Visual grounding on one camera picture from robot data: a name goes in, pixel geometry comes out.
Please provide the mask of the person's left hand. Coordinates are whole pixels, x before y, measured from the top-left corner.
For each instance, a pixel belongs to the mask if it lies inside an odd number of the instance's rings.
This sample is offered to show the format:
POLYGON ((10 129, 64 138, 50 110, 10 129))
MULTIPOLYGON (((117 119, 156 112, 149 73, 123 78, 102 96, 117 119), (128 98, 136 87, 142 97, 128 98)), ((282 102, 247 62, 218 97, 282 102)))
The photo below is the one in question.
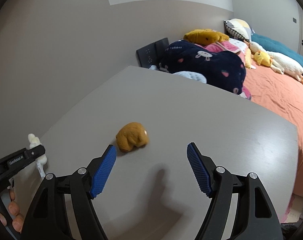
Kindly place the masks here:
POLYGON ((10 203, 8 205, 8 212, 14 216, 13 221, 12 221, 12 226, 15 231, 21 233, 23 223, 24 223, 24 216, 20 213, 20 207, 15 202, 15 192, 12 189, 8 190, 9 197, 10 197, 10 203))

